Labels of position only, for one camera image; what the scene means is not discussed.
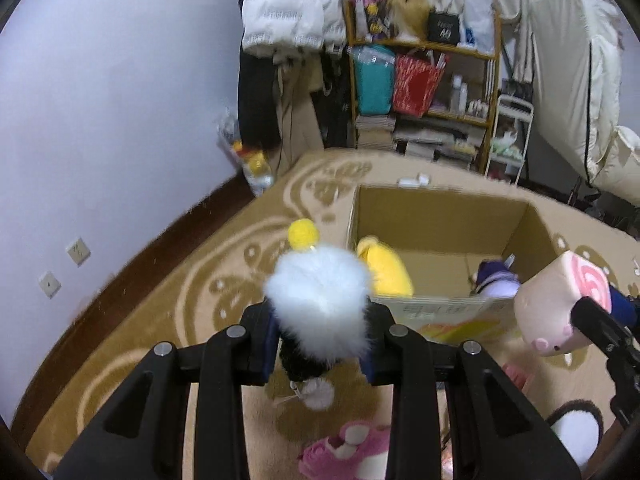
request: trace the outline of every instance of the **pink bag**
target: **pink bag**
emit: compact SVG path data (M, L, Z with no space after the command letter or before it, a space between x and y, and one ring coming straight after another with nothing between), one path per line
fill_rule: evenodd
M422 117L431 106L449 56L440 56L437 64L411 56L414 50L396 57L396 82L393 107L400 112Z

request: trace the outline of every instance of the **brown baseboard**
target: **brown baseboard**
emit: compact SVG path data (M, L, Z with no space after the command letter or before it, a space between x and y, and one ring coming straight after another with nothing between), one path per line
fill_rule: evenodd
M58 340L22 396L11 426L21 449L26 449L53 402L98 345L175 267L253 198L241 175L232 178L178 218L104 288Z

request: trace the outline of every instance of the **electrical socket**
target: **electrical socket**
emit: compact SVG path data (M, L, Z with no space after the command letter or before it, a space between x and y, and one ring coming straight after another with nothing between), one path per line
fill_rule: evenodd
M78 238L75 242L72 242L69 247L66 248L66 253L71 256L74 263L80 267L84 261L91 256L89 247L86 246L82 238Z
M60 290L60 282L53 275L53 273L48 270L45 272L40 279L38 280L40 284L40 288L47 295L49 299L53 298L56 295L56 292Z

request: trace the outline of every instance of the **brown patterned rug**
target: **brown patterned rug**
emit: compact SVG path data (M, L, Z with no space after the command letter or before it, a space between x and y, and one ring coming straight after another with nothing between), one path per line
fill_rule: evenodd
M36 465L53 471L98 407L156 342L193 345L238 322L244 307L262 299L263 280L287 250L286 231L291 221L311 218L321 231L322 241L343 246L358 184L394 184L401 177L418 173L429 174L437 186L535 203L549 231L557 234L562 244L608 267L610 280L624 293L638 294L640 279L634 274L632 261L640 256L640 244L579 211L419 158L361 150L312 153L191 254L102 342L39 425L28 455ZM600 407L606 426L612 422L609 400L613 386L597 349L576 352L570 367L563 358L536 357L517 338L488 349L499 363L509 360L535 373L528 396L543 416L568 400L583 398ZM274 403L290 395L280 369L267 387L244 389L244 424L254 480L301 478L296 466L301 446L337 433L348 420L367 418L389 423L390 389L368 386L355 363L332 370L329 380L334 383L336 401L322 413L312 412L296 400ZM193 416L191 403L185 479L192 478Z

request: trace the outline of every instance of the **teal bag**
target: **teal bag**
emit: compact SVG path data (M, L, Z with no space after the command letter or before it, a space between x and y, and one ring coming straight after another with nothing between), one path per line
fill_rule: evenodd
M394 94L396 55L381 45L357 46L351 55L360 114L388 114Z

